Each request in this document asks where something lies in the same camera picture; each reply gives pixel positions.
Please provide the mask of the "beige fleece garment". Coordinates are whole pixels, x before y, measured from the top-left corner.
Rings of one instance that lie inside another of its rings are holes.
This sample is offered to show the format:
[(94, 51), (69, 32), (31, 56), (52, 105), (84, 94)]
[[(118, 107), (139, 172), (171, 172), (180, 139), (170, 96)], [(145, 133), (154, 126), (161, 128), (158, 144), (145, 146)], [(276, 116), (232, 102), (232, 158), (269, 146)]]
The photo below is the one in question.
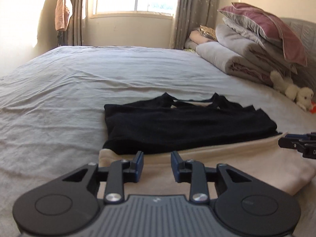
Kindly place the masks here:
[[(184, 159), (193, 159), (212, 167), (227, 163), (291, 195), (296, 194), (315, 177), (315, 162), (277, 144), (280, 136), (248, 142), (200, 147), (178, 151)], [(183, 194), (186, 183), (176, 183), (170, 166), (170, 153), (144, 153), (144, 170), (139, 183), (127, 185), (127, 194)], [(134, 155), (118, 155), (103, 148), (99, 163), (108, 166), (117, 159)]]

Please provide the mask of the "black sweater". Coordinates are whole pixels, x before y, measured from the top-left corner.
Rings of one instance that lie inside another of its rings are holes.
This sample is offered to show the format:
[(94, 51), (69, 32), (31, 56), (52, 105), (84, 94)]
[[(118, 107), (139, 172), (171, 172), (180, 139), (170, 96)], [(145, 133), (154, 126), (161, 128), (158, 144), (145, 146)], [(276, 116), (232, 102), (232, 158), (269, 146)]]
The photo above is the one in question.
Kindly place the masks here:
[(151, 100), (106, 104), (104, 110), (108, 138), (103, 148), (118, 155), (152, 155), (277, 135), (277, 124), (262, 109), (218, 94), (182, 101), (164, 93)]

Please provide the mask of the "white plush toy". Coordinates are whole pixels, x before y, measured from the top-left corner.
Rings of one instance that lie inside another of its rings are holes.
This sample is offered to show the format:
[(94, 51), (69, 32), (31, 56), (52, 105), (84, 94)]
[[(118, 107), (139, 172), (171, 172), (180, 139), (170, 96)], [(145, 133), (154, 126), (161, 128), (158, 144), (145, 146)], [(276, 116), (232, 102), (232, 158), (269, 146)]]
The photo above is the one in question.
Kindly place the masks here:
[(278, 71), (271, 71), (270, 79), (276, 91), (295, 102), (302, 110), (311, 111), (313, 109), (314, 92), (312, 89), (297, 86), (290, 78), (283, 78)]

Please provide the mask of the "grey bed sheet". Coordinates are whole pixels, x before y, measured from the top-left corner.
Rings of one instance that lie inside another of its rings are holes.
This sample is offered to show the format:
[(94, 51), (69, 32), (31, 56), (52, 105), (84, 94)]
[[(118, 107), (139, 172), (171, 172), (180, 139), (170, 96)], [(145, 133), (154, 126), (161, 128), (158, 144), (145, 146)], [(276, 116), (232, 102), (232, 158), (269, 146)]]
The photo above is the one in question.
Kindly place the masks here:
[(226, 75), (195, 53), (140, 47), (59, 47), (1, 78), (1, 236), (18, 236), (15, 200), (95, 162), (107, 138), (105, 104), (164, 93), (214, 93), (263, 109), (280, 132), (315, 131), (315, 115), (274, 89)]

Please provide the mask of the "grey quilted headboard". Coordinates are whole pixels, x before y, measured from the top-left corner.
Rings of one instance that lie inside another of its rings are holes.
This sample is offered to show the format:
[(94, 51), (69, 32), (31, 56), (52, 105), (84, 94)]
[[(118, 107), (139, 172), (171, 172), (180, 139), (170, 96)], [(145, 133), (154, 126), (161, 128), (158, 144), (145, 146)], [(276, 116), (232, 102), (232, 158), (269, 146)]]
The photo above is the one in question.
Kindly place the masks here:
[(308, 59), (307, 67), (296, 67), (297, 74), (292, 75), (294, 84), (299, 87), (309, 87), (314, 92), (313, 101), (315, 101), (315, 82), (316, 82), (316, 34), (315, 23), (294, 18), (281, 18), (300, 38), (304, 45)]

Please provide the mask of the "upper folded grey quilt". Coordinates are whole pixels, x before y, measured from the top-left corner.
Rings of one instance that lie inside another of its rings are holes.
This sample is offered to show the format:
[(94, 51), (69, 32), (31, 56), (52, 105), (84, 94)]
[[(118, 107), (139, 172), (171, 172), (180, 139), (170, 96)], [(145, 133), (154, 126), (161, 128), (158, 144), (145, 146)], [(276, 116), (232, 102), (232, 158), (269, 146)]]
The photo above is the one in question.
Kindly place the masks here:
[(215, 29), (218, 42), (243, 56), (264, 71), (278, 71), (283, 76), (297, 74), (297, 67), (285, 61), (281, 48), (228, 18)]

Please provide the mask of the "pink velvet pillow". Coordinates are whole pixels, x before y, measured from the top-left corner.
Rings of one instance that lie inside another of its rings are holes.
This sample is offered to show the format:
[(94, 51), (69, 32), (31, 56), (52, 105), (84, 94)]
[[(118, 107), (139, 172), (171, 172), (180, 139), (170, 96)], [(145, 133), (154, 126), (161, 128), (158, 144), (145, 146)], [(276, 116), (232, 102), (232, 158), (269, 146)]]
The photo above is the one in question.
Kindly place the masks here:
[(280, 18), (247, 3), (232, 2), (218, 12), (237, 25), (244, 27), (261, 38), (279, 47), (286, 62), (308, 66), (308, 58), (301, 39)]

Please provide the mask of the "lower rolled grey quilt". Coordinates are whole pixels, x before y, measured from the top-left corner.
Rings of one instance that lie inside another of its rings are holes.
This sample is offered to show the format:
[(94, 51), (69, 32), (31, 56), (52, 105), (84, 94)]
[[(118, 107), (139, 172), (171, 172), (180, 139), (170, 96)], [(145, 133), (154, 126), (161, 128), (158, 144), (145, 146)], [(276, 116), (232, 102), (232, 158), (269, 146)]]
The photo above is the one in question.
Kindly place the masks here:
[(229, 50), (218, 42), (206, 42), (196, 47), (196, 53), (227, 75), (272, 86), (269, 72)]

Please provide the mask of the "folded pink beige blanket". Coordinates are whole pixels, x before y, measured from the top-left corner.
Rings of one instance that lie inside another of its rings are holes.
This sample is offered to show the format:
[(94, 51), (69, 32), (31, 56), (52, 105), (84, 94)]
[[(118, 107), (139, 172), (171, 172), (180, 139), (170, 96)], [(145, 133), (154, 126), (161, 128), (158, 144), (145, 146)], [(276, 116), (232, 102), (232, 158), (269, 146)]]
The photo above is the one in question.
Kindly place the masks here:
[(203, 35), (201, 35), (200, 31), (194, 30), (189, 34), (189, 38), (185, 42), (185, 49), (191, 49), (196, 50), (196, 47), (200, 44), (206, 43), (206, 42), (213, 42), (216, 41), (214, 39), (206, 38)]

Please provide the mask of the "patterned brown cloth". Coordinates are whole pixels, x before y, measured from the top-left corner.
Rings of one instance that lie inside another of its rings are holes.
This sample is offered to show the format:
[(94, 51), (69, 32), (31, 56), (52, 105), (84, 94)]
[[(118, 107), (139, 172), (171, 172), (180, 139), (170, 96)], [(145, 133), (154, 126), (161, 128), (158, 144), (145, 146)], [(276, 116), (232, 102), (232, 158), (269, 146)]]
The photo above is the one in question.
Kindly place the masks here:
[(199, 31), (203, 37), (211, 39), (213, 41), (217, 41), (216, 32), (213, 28), (209, 28), (209, 27), (200, 25)]

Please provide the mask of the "left grey curtain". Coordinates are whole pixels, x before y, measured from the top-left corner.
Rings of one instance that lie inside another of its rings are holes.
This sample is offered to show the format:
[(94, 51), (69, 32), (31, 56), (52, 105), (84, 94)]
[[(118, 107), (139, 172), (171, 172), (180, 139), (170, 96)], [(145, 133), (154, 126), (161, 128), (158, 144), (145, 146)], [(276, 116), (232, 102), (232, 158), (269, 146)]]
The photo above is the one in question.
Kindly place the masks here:
[(57, 45), (84, 45), (88, 0), (71, 0), (72, 16), (66, 31), (57, 31)]

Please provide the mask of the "grey curtain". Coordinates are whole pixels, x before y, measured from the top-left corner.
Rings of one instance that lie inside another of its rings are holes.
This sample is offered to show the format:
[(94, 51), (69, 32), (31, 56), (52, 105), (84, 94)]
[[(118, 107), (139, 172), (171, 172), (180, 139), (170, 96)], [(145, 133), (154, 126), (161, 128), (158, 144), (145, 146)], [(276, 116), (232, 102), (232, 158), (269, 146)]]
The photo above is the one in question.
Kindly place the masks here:
[(177, 0), (169, 48), (181, 50), (190, 32), (203, 25), (215, 27), (219, 0)]
[(57, 45), (84, 45), (88, 0), (71, 0), (72, 16), (66, 31), (57, 31)]

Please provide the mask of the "right grey curtain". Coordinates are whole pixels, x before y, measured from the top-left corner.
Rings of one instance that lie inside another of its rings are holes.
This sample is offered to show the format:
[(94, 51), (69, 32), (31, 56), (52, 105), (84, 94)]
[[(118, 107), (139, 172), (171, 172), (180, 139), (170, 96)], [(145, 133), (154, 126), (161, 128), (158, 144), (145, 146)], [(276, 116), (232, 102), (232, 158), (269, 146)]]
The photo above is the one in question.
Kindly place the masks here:
[(181, 50), (190, 32), (203, 25), (215, 27), (219, 0), (177, 0), (169, 48)]

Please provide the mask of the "pink hanging garment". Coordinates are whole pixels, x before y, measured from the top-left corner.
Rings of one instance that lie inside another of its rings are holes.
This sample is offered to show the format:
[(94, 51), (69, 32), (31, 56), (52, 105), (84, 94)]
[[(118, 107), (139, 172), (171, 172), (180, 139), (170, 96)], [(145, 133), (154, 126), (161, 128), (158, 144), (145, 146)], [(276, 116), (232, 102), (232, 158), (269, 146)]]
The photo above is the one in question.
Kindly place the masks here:
[(72, 16), (71, 0), (57, 0), (55, 8), (55, 30), (66, 31)]

